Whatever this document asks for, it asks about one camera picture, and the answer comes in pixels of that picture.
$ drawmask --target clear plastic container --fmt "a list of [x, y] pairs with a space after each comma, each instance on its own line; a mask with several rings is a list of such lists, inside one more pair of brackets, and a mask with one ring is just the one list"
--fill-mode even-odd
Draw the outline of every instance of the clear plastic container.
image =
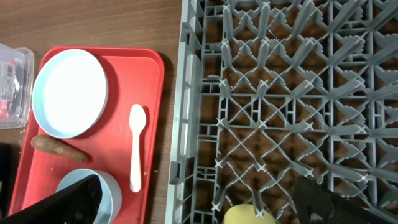
[[0, 44], [0, 129], [24, 127], [29, 118], [34, 54]]

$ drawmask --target white bowl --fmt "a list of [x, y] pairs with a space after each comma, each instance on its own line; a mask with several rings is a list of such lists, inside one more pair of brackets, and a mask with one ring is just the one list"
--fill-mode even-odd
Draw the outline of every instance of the white bowl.
[[39, 126], [56, 138], [72, 138], [92, 127], [108, 100], [108, 80], [100, 62], [85, 50], [52, 57], [40, 70], [32, 94]]

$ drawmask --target light blue bowl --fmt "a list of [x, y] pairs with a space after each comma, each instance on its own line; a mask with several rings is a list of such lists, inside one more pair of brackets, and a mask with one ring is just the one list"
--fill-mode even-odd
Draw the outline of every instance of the light blue bowl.
[[91, 174], [98, 175], [102, 188], [102, 199], [93, 224], [109, 224], [118, 215], [122, 205], [120, 186], [109, 173], [90, 169], [74, 170], [61, 180], [57, 192]]
[[108, 81], [100, 62], [87, 51], [70, 49], [41, 69], [32, 94], [39, 126], [56, 138], [72, 138], [92, 127], [108, 100]]

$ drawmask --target plastic container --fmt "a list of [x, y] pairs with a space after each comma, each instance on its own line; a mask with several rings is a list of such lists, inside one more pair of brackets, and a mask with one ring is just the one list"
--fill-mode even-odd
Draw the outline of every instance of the plastic container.
[[34, 54], [0, 44], [0, 129], [21, 128], [29, 117]]
[[[9, 214], [48, 197], [65, 175], [86, 168], [107, 172], [118, 182], [123, 202], [114, 224], [143, 224], [165, 72], [162, 58], [150, 49], [56, 47], [44, 56], [40, 69], [54, 55], [67, 49], [82, 49], [93, 54], [108, 79], [108, 103], [99, 120], [83, 134], [62, 139], [90, 155], [91, 159], [77, 162], [35, 150], [30, 141], [45, 132], [30, 113]], [[130, 190], [132, 133], [129, 115], [135, 103], [142, 105], [148, 121], [141, 134], [142, 188], [138, 193]]]

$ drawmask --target spoon handle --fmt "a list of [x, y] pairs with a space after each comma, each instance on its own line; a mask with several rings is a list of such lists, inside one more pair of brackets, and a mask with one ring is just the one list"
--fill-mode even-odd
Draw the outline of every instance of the spoon handle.
[[130, 168], [130, 189], [133, 192], [141, 190], [141, 162], [139, 158], [139, 134], [132, 137], [131, 168]]

